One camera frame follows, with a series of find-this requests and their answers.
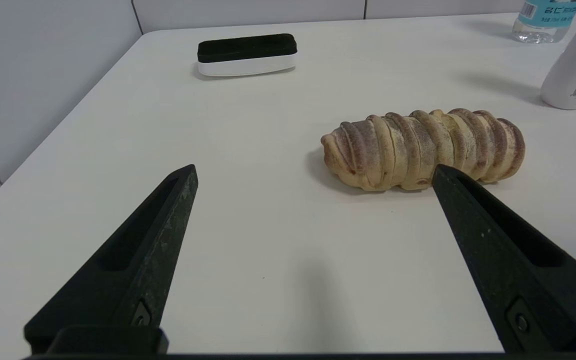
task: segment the white wall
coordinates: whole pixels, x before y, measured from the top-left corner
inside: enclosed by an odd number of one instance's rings
[[[524,0],[367,0],[366,19],[519,13],[523,4]]]
[[[0,0],[2,180],[139,36],[131,0]]]
[[[363,19],[365,0],[134,0],[144,33],[164,29]]]

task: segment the whiteboard eraser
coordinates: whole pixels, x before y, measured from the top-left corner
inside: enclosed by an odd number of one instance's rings
[[[213,39],[199,44],[197,61],[206,76],[272,73],[297,65],[297,43],[291,34]]]

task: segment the bread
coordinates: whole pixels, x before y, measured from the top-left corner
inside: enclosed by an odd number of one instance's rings
[[[426,189],[437,164],[496,182],[517,173],[526,153],[522,133],[510,121],[462,108],[371,115],[341,123],[321,143],[330,171],[364,191]]]

